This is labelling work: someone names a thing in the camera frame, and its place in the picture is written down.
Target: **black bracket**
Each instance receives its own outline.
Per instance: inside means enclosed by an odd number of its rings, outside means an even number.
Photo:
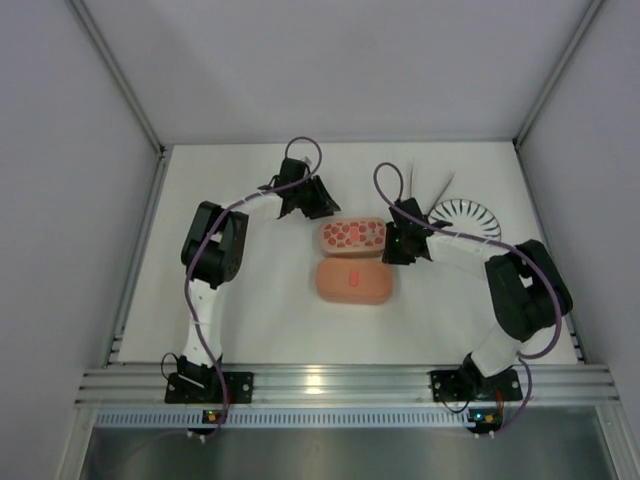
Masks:
[[[251,403],[252,372],[223,372],[227,385],[227,402]],[[178,371],[169,375],[165,403],[208,404],[222,402],[222,386],[213,367],[195,365],[184,356],[178,359]]]
[[[397,200],[395,206],[413,217],[427,221],[415,198]],[[431,260],[427,248],[427,238],[433,235],[433,231],[405,218],[394,208],[389,207],[389,212],[393,222],[387,223],[382,263],[410,265],[415,263],[418,257]],[[451,226],[451,223],[439,220],[433,226],[443,228]]]
[[[309,165],[302,160],[285,158],[280,173],[274,180],[274,188],[301,180],[309,171]],[[278,192],[282,198],[280,218],[299,208],[303,215],[312,220],[327,217],[340,211],[340,206],[331,198],[319,176],[315,175],[302,184]]]
[[[551,282],[566,315],[573,308],[569,290],[546,248],[537,240],[529,240],[516,248],[527,255]],[[514,253],[491,257],[485,263],[487,281],[496,320],[512,338],[526,342],[538,330],[555,323],[553,303],[540,278]],[[522,278],[531,279],[525,287]]]
[[[435,402],[497,402],[500,392],[502,401],[522,400],[522,387],[518,372],[513,368],[484,377],[471,360],[471,355],[455,370],[433,370],[429,372]]]
[[[189,267],[196,252],[214,222],[224,209],[211,202],[202,202],[191,222],[189,233],[182,247],[180,260]],[[218,288],[224,282],[230,282],[240,270],[244,253],[244,240],[247,233],[249,216],[241,212],[230,212],[215,233],[222,232],[220,241],[209,240],[193,272],[193,278],[202,280]]]

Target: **ventilation grille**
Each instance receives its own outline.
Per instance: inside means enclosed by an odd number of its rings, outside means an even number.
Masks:
[[[101,428],[198,428],[203,410],[103,409],[95,426]],[[231,411],[225,428],[399,428],[464,427],[466,414],[439,409],[239,409]]]

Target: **cable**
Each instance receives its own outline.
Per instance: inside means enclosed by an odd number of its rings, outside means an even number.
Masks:
[[[518,361],[522,364],[522,366],[524,367],[524,371],[527,374],[527,393],[525,394],[524,398],[522,399],[522,403],[518,407],[518,410],[516,410],[516,413],[514,413],[513,416],[509,420],[507,420],[505,423],[502,424],[502,427],[500,428],[500,430],[495,432],[496,434],[500,434],[501,435],[507,429],[511,428],[513,426],[513,424],[515,423],[515,421],[520,417],[520,415],[522,415],[522,412],[524,412],[524,409],[527,408],[527,405],[529,404],[529,401],[531,400],[531,395],[533,393],[533,379],[531,377],[531,367],[529,367],[527,362],[525,362],[522,359],[522,357],[520,357],[520,356],[518,356]]]
[[[496,390],[496,400],[498,403],[498,413],[502,415],[504,412],[504,400],[502,399],[502,392],[499,388]]]
[[[218,216],[218,218],[215,220],[215,222],[213,222],[213,225],[211,226],[211,228],[207,232],[207,234],[205,236],[205,239],[202,241],[202,243],[198,247],[198,250],[196,251],[196,254],[193,257],[193,260],[191,260],[191,263],[189,264],[189,267],[187,268],[187,274],[185,276],[184,288],[183,288],[184,297],[185,297],[185,300],[187,302],[187,306],[189,307],[189,312],[191,313],[191,317],[193,318],[193,320],[195,322],[195,330],[196,330],[196,334],[198,335],[198,339],[200,340],[200,343],[202,344],[202,348],[204,349],[204,351],[207,353],[209,359],[211,360],[211,363],[213,364],[213,367],[214,367],[214,369],[216,371],[216,375],[218,376],[218,379],[220,380],[220,384],[222,386],[222,410],[223,410],[223,413],[222,413],[222,418],[220,419],[220,422],[218,422],[218,426],[216,427],[216,429],[211,434],[212,438],[215,437],[216,435],[218,435],[218,432],[222,428],[222,425],[227,420],[227,413],[229,411],[229,404],[228,404],[228,401],[227,401],[227,399],[228,399],[227,384],[224,381],[224,376],[222,374],[222,369],[220,368],[220,364],[218,363],[218,359],[216,359],[214,357],[213,353],[211,352],[211,349],[209,348],[209,345],[207,344],[207,341],[204,338],[204,335],[202,334],[202,329],[200,328],[200,320],[198,318],[198,313],[196,312],[196,309],[193,306],[193,302],[191,301],[191,296],[189,294],[189,282],[193,278],[193,272],[195,270],[195,267],[198,264],[198,261],[200,260],[200,257],[202,257],[202,254],[203,254],[207,244],[211,240],[211,237],[218,231],[218,227],[220,226],[222,221],[225,219],[225,217],[229,214],[229,212],[231,212],[234,208],[238,208],[240,205],[243,205],[243,204],[245,204],[247,202],[250,202],[251,200],[253,200],[255,198],[258,198],[258,197],[261,197],[261,196],[263,196],[265,194],[278,193],[278,192],[282,192],[284,190],[288,190],[290,188],[296,187],[298,185],[301,185],[302,183],[304,183],[307,180],[309,180],[309,178],[311,178],[313,175],[315,175],[315,173],[320,168],[320,165],[322,165],[322,149],[320,148],[320,145],[318,145],[318,142],[316,142],[312,138],[304,137],[304,136],[293,138],[291,141],[289,141],[289,143],[287,143],[287,146],[284,149],[284,156],[288,157],[289,156],[289,148],[291,147],[291,145],[293,145],[294,143],[296,143],[296,142],[298,142],[300,140],[305,140],[305,141],[313,144],[314,147],[316,147],[316,150],[318,151],[318,162],[316,163],[315,167],[312,170],[310,170],[309,173],[307,173],[307,175],[305,175],[304,177],[302,177],[299,180],[296,180],[294,182],[288,183],[286,185],[281,185],[281,186],[276,187],[276,188],[270,188],[268,190],[256,191],[256,192],[246,196],[245,198],[243,198],[241,200],[238,200],[237,202],[232,203],[227,208],[225,208],[222,211],[222,213]]]
[[[522,400],[522,403],[518,407],[518,410],[516,410],[516,413],[514,413],[513,416],[506,423],[504,423],[502,425],[502,428],[500,428],[500,430],[498,430],[498,432],[504,432],[507,428],[510,428],[510,426],[513,425],[515,420],[517,420],[520,417],[520,415],[522,415],[522,412],[524,411],[524,409],[526,408],[527,404],[531,400],[531,395],[533,393],[533,381],[532,381],[532,377],[531,377],[531,368],[529,368],[529,365],[525,362],[525,359],[526,360],[535,360],[535,359],[544,357],[549,352],[551,352],[551,350],[554,349],[554,347],[558,343],[558,340],[560,339],[560,333],[562,331],[562,311],[560,309],[560,301],[558,300],[558,296],[556,295],[556,292],[554,291],[553,286],[551,285],[551,282],[549,282],[549,279],[546,277],[546,275],[540,269],[540,267],[538,267],[533,262],[533,260],[531,260],[527,255],[522,253],[516,247],[514,247],[512,245],[509,245],[508,243],[500,242],[498,240],[486,239],[486,238],[483,238],[483,237],[478,237],[476,235],[471,235],[469,233],[451,232],[451,231],[448,231],[448,230],[444,230],[444,229],[435,227],[433,225],[429,225],[425,221],[423,221],[423,220],[421,220],[419,218],[416,218],[413,215],[410,215],[410,214],[406,213],[404,210],[401,210],[400,208],[398,208],[384,194],[384,192],[382,191],[382,188],[380,187],[380,184],[378,182],[378,172],[380,171],[380,169],[382,167],[391,167],[393,170],[396,171],[396,173],[400,177],[402,177],[402,174],[400,173],[400,170],[398,169],[398,167],[396,167],[391,162],[382,162],[373,171],[373,184],[375,185],[376,191],[378,192],[378,195],[380,195],[380,197],[382,197],[382,199],[389,205],[389,207],[393,208],[396,212],[398,212],[403,217],[405,217],[405,218],[411,220],[412,222],[414,222],[414,223],[416,223],[416,224],[418,224],[418,225],[420,225],[420,226],[422,226],[424,228],[427,228],[427,229],[429,229],[429,230],[431,230],[433,232],[440,233],[440,234],[443,234],[443,235],[447,235],[449,237],[465,238],[467,240],[472,240],[472,241],[483,243],[483,244],[484,243],[488,243],[489,245],[493,245],[493,246],[496,246],[496,247],[503,248],[503,249],[507,250],[508,252],[511,252],[511,253],[517,255],[538,276],[538,278],[540,279],[540,281],[542,282],[542,284],[544,285],[545,289],[547,290],[547,292],[549,293],[549,295],[551,297],[551,302],[553,303],[553,311],[554,311],[554,314],[555,314],[555,330],[553,332],[553,337],[551,338],[551,341],[549,342],[549,344],[545,348],[543,348],[542,350],[540,350],[537,353],[526,355],[526,354],[524,354],[522,352],[518,352],[518,354],[517,354],[518,361],[522,364],[522,366],[524,367],[525,372],[527,374],[527,393],[524,396],[524,398]]]
[[[400,170],[398,169],[398,167],[396,167],[393,163],[390,163],[390,162],[382,162],[373,171],[373,184],[375,185],[375,188],[376,188],[376,190],[378,192],[378,195],[380,195],[380,197],[382,197],[382,199],[389,205],[389,207],[393,208],[400,215],[402,215],[403,217],[405,217],[405,218],[411,220],[412,222],[420,225],[421,227],[424,227],[424,228],[426,228],[428,230],[431,230],[433,232],[436,232],[436,233],[440,233],[442,235],[446,235],[448,237],[465,238],[467,240],[472,240],[472,241],[475,241],[475,242],[478,242],[478,243],[483,243],[483,244],[486,243],[486,244],[489,244],[489,245],[493,245],[495,247],[500,247],[500,248],[502,248],[504,250],[507,250],[508,252],[511,252],[511,253],[517,255],[518,257],[520,257],[520,259],[522,259],[522,261],[524,263],[526,263],[531,268],[531,270],[533,270],[533,272],[538,276],[538,278],[540,279],[540,281],[542,282],[542,284],[544,285],[545,289],[547,290],[547,292],[549,293],[549,295],[551,297],[551,302],[553,303],[553,311],[554,311],[554,314],[555,314],[555,330],[553,332],[553,337],[551,338],[551,341],[549,342],[549,344],[545,348],[543,348],[539,352],[533,353],[533,354],[524,354],[522,352],[518,352],[518,356],[520,358],[524,358],[526,360],[535,360],[535,359],[544,357],[551,350],[553,350],[553,348],[558,343],[558,340],[560,339],[560,333],[562,331],[562,312],[561,312],[561,309],[560,309],[560,301],[558,300],[558,296],[556,295],[556,292],[553,290],[553,286],[551,285],[551,282],[549,282],[549,279],[546,277],[544,272],[542,270],[540,270],[540,267],[538,267],[533,262],[533,260],[531,260],[527,255],[522,253],[520,250],[518,250],[513,245],[509,245],[508,243],[504,243],[504,242],[501,242],[499,240],[491,240],[491,239],[487,239],[487,238],[484,238],[484,237],[478,237],[476,235],[471,235],[470,233],[451,232],[449,230],[444,230],[442,228],[438,228],[438,227],[435,227],[433,225],[429,225],[425,221],[423,221],[423,220],[421,220],[419,218],[416,218],[413,215],[410,215],[407,212],[405,212],[404,210],[400,209],[391,200],[389,200],[389,198],[382,191],[382,188],[380,188],[380,184],[378,183],[378,172],[380,171],[380,169],[382,167],[391,167],[392,169],[394,169],[396,171],[396,173],[398,173],[398,175],[402,176],[402,174],[400,173]]]
[[[464,412],[467,409],[467,407],[469,406],[469,403],[471,402],[471,400],[467,400],[465,402],[465,404],[462,406],[462,408],[459,408],[458,410],[454,410],[449,405],[447,405],[447,403],[444,400],[442,400],[442,398],[440,399],[440,401],[444,405],[444,408],[446,408],[447,410],[449,410],[451,413],[453,413],[455,415],[458,415],[459,413]]]
[[[178,357],[176,357],[176,354],[175,354],[175,353],[173,353],[173,352],[167,352],[167,353],[165,353],[165,354],[162,356],[162,360],[160,360],[160,373],[162,373],[162,376],[164,377],[164,379],[165,379],[167,382],[169,381],[169,377],[167,377],[167,376],[164,374],[164,361],[165,361],[165,359],[166,359],[169,355],[171,355],[171,356],[174,358],[174,360],[176,361],[176,363],[178,363]]]

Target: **red dot pattern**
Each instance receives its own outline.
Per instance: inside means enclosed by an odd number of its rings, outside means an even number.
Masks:
[[[363,219],[327,223],[322,227],[321,238],[325,245],[338,249],[375,247],[378,250],[384,244],[385,233],[382,221]]]

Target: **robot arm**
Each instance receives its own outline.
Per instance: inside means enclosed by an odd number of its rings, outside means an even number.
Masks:
[[[413,198],[398,201],[396,206],[411,216],[424,218]],[[393,208],[389,210],[394,222],[387,224],[383,262],[409,265],[422,257],[453,265],[488,283],[497,323],[478,348],[467,355],[455,377],[456,381],[461,380],[465,384],[457,399],[484,400],[491,397],[497,382],[516,374],[510,367],[522,344],[539,330],[554,325],[555,315],[549,293],[534,272],[514,253],[505,254],[498,247],[433,232],[411,222]],[[438,222],[434,226],[443,228],[450,225]],[[562,315],[571,311],[571,295],[542,243],[529,240],[516,248],[533,260],[550,281]],[[523,279],[530,279],[531,284],[525,286]]]
[[[274,188],[291,184],[305,177],[308,159],[285,158],[280,173],[272,179]],[[189,282],[189,298],[198,320],[191,318],[184,350],[177,362],[177,372],[169,376],[166,403],[215,403],[220,394],[219,379],[202,339],[218,363],[222,359],[221,328],[223,296],[226,283],[235,278],[242,264],[245,237],[249,221],[252,228],[276,220],[300,209],[311,219],[333,215],[340,207],[331,198],[318,176],[277,193],[260,187],[264,194],[244,203],[224,217],[213,237],[206,238],[214,222],[225,208],[202,202],[189,229],[181,260],[187,268],[193,262],[203,242],[206,247]]]

